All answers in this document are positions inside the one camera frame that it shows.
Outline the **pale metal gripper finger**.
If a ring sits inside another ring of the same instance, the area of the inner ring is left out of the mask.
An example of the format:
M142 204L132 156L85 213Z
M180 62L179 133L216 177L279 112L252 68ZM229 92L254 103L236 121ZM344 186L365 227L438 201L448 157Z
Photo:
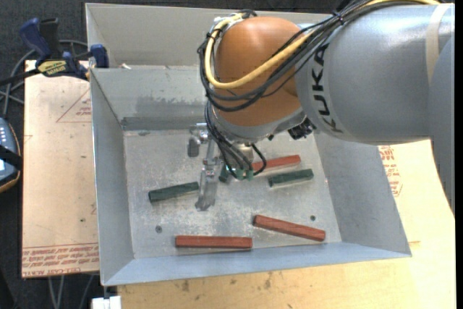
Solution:
M198 199L195 203L195 208L197 211L206 211L208 208L206 190L207 190L207 176L206 176L206 171L202 170L201 175L200 175Z
M206 203L208 206L215 204L217 188L218 175L215 170L208 170L206 174Z

